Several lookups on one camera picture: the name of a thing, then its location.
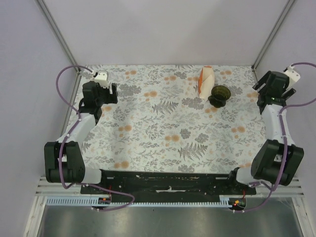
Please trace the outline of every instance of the white wall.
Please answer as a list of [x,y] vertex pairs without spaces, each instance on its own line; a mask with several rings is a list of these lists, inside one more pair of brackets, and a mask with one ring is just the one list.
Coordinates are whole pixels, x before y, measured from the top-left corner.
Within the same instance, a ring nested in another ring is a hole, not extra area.
[[[258,67],[258,79],[267,71],[281,71],[294,62],[316,64],[316,1],[298,0],[280,32]],[[296,66],[301,79],[297,90],[287,104],[298,104],[316,97],[316,68]],[[297,146],[304,148],[305,156],[298,170],[303,191],[316,221],[316,103],[287,112],[291,136]]]
[[251,65],[287,0],[45,0],[82,64]]
[[[61,133],[66,106],[55,89],[69,61],[34,0],[0,1],[0,236],[22,236],[43,147]],[[75,71],[60,80],[71,93]]]

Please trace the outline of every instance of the gray floor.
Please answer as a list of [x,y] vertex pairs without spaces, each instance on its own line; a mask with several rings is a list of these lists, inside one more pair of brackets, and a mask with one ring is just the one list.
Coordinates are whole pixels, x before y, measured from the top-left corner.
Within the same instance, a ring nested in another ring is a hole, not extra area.
[[[262,199],[249,198],[248,207]],[[47,206],[38,237],[302,237],[291,199],[272,199],[259,211],[128,207],[98,213],[88,207]]]

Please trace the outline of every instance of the orange and white object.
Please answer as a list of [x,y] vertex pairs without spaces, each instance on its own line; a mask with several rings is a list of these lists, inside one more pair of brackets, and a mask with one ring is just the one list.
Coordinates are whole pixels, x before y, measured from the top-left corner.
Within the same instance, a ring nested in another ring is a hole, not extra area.
[[215,84],[215,75],[211,66],[202,68],[198,80],[198,94],[200,99],[207,100],[211,95],[212,88]]

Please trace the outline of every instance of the floral tablecloth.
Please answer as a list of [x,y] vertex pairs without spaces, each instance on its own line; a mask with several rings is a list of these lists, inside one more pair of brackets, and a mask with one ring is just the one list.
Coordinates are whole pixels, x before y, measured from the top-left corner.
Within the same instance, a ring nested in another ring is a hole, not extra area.
[[[265,142],[250,67],[213,66],[215,84],[232,93],[216,109],[198,97],[202,66],[89,66],[109,72],[118,104],[102,117],[81,150],[85,165],[106,170],[227,173],[251,162]],[[82,84],[91,79],[83,72]],[[70,123],[76,120],[72,113]]]

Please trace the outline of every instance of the cable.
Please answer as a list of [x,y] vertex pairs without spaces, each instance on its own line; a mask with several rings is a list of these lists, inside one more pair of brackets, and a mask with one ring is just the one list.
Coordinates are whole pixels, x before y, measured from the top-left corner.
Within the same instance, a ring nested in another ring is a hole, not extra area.
[[[87,67],[80,66],[80,65],[71,65],[71,66],[65,67],[63,70],[61,70],[60,73],[58,74],[57,78],[56,78],[56,89],[57,89],[57,93],[58,93],[59,97],[65,102],[65,104],[67,104],[70,108],[72,108],[76,112],[76,114],[78,115],[78,120],[75,122],[75,124],[67,132],[67,135],[64,137],[64,139],[63,139],[63,141],[61,143],[61,146],[60,146],[60,150],[59,150],[58,167],[59,167],[60,182],[61,182],[62,186],[65,189],[70,188],[74,183],[71,183],[68,186],[65,184],[64,175],[63,175],[63,168],[62,168],[63,149],[64,149],[64,146],[65,146],[65,143],[66,143],[68,137],[70,136],[72,131],[75,129],[75,127],[78,125],[78,123],[81,121],[81,114],[80,114],[80,112],[63,97],[63,95],[60,93],[59,86],[58,86],[58,81],[59,81],[59,78],[60,78],[61,74],[64,71],[66,71],[67,69],[69,69],[69,68],[82,68],[82,69],[86,69],[86,70],[88,70],[89,72],[92,73],[92,70],[87,68]],[[95,184],[80,184],[80,185],[89,185],[89,186],[92,186],[92,187],[100,189],[100,190],[104,190],[104,191],[109,192],[109,193],[129,196],[129,197],[132,198],[132,201],[130,201],[127,204],[124,204],[122,206],[117,206],[117,207],[114,207],[114,208],[111,208],[111,209],[104,209],[104,210],[101,210],[101,211],[118,210],[118,209],[124,208],[124,207],[132,204],[135,201],[135,197],[132,194],[127,194],[127,193],[122,193],[122,192],[118,192],[118,191],[108,190],[108,189],[102,188],[100,186],[97,186]]]
[[[316,64],[314,63],[308,63],[308,62],[299,62],[299,63],[293,63],[291,64],[291,66],[296,66],[296,65],[309,65],[309,66],[312,66],[312,67],[315,67],[316,68]],[[281,162],[281,166],[280,166],[280,170],[279,170],[279,173],[277,175],[277,178],[276,178],[276,182],[274,185],[272,185],[272,187],[270,188],[268,184],[266,184],[265,182],[261,182],[262,184],[264,184],[267,188],[269,188],[270,192],[267,196],[267,198],[257,207],[253,207],[251,209],[247,209],[247,210],[243,210],[243,211],[234,211],[234,213],[245,213],[245,212],[249,212],[249,211],[255,211],[255,210],[258,210],[260,209],[261,207],[263,207],[269,200],[269,198],[271,197],[271,194],[277,189],[279,183],[280,183],[280,180],[281,180],[281,177],[282,177],[282,174],[283,174],[283,171],[284,171],[284,167],[285,167],[285,162],[286,162],[286,155],[287,155],[287,138],[286,138],[286,131],[285,131],[285,126],[284,126],[284,121],[283,121],[283,117],[282,117],[282,112],[284,110],[286,110],[287,108],[291,108],[291,107],[303,107],[303,106],[306,106],[306,105],[310,105],[311,103],[314,103],[316,101],[316,98],[307,102],[307,103],[304,103],[304,104],[299,104],[299,105],[287,105],[287,106],[284,106],[280,112],[279,112],[279,119],[280,119],[280,124],[281,124],[281,130],[282,130],[282,136],[283,136],[283,140],[284,140],[284,150],[283,150],[283,156],[282,156],[282,162]]]

